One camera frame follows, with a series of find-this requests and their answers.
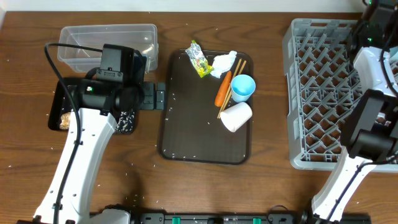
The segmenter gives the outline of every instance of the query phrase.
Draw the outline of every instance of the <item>snack wrapper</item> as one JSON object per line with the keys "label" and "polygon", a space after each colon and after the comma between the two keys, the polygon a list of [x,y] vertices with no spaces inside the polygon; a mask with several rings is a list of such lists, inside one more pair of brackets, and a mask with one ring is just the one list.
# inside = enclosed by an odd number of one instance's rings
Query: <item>snack wrapper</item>
{"label": "snack wrapper", "polygon": [[198,72],[200,78],[203,78],[205,75],[213,71],[214,68],[209,65],[205,55],[201,51],[201,48],[196,43],[196,41],[193,40],[191,43],[191,47],[185,50],[185,52],[188,54],[191,63],[195,70]]}

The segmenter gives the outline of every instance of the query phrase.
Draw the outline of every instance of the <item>chopsticks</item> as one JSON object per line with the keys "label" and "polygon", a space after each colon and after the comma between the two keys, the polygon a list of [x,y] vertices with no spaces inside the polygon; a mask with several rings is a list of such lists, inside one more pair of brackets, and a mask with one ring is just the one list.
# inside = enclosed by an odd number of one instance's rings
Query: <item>chopsticks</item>
{"label": "chopsticks", "polygon": [[[240,66],[240,64],[241,64],[241,61],[242,61],[242,59],[239,59],[238,65],[237,65],[236,68],[235,68],[234,75],[232,76],[231,83],[229,84],[228,91],[226,92],[226,96],[225,96],[225,99],[224,99],[224,103],[223,103],[223,105],[222,105],[221,108],[220,108],[220,112],[218,112],[217,118],[220,118],[221,112],[223,112],[223,110],[224,110],[225,107],[226,107],[227,102],[228,102],[229,99],[231,98],[231,95],[232,95],[232,91],[231,91],[232,80],[233,80],[233,79],[235,78],[235,76],[236,76],[236,72],[238,71],[238,68],[239,68],[239,66]],[[242,71],[243,71],[243,68],[244,68],[245,64],[246,64],[246,61],[243,62],[242,67],[241,67],[241,69],[240,69],[238,75],[242,74]]]}

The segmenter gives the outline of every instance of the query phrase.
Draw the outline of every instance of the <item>wall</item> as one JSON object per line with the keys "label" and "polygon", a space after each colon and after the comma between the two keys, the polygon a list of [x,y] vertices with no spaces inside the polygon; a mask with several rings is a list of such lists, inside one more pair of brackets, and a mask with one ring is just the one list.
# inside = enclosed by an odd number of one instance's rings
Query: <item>wall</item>
{"label": "wall", "polygon": [[0,28],[1,28],[1,25],[4,20],[5,15],[6,15],[6,11],[2,7],[0,7]]}
{"label": "wall", "polygon": [[7,11],[362,12],[361,0],[0,0]]}

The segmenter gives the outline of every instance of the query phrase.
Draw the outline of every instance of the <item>wood grain surface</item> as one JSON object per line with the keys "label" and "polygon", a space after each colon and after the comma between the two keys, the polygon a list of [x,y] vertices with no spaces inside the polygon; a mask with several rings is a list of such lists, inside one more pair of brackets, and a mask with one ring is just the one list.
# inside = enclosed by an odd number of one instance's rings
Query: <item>wood grain surface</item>
{"label": "wood grain surface", "polygon": [[[47,127],[57,78],[45,59],[44,44],[57,42],[65,26],[97,24],[157,26],[159,66],[146,80],[165,81],[169,56],[195,39],[202,49],[250,55],[257,90],[252,153],[245,164],[161,158],[155,146],[160,111],[143,111],[132,135],[111,138],[91,211],[115,203],[169,213],[265,213],[273,205],[303,209],[330,172],[296,170],[289,162],[282,38],[298,17],[357,19],[360,14],[8,12],[0,30],[0,223],[31,219],[66,140],[66,133]],[[56,52],[51,49],[55,61]],[[66,64],[57,66],[63,76],[77,76]],[[370,174],[346,212],[369,213],[374,223],[396,223],[397,183],[397,174]]]}

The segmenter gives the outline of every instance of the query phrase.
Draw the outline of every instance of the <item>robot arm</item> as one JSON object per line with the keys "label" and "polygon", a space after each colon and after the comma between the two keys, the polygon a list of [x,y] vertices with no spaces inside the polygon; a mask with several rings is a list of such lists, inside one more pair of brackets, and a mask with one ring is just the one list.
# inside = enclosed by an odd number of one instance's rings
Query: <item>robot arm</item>
{"label": "robot arm", "polygon": [[[116,120],[111,113],[103,116],[100,115],[99,110],[80,108],[79,114],[81,127],[84,131],[81,132],[81,144],[73,160],[68,175],[69,178],[63,190],[59,223],[67,223],[68,220],[73,220],[75,223],[88,223],[93,185],[105,147],[116,127]],[[49,191],[34,215],[36,219],[40,217],[40,222],[42,223],[53,222],[53,204],[57,198],[63,174],[72,154],[76,131],[76,119],[74,115],[71,115],[68,138],[63,148],[57,171]]]}
{"label": "robot arm", "polygon": [[[35,212],[33,223],[53,223],[54,220],[67,224],[130,222],[129,212],[116,209],[107,209],[90,218],[90,203],[105,147],[115,131],[115,117],[121,111],[139,109],[144,99],[141,84],[145,59],[134,49],[117,45],[105,44],[102,53],[96,80],[82,79],[79,84],[66,90],[71,92],[77,105],[80,126],[75,111],[72,111],[60,162],[49,191]],[[144,66],[141,72],[133,72],[134,53],[138,54],[141,66]],[[81,136],[75,151],[78,128],[81,129]],[[67,174],[67,179],[63,185],[64,174]]]}
{"label": "robot arm", "polygon": [[[390,5],[373,1],[349,37],[348,53],[358,71],[364,95],[341,131],[344,147],[340,159],[312,199],[308,217],[304,215],[302,222],[339,222],[365,176],[376,164],[396,155],[398,86],[390,67],[390,55],[383,50],[396,45],[398,40],[396,9],[392,1]],[[388,125],[377,123],[380,117]]]}

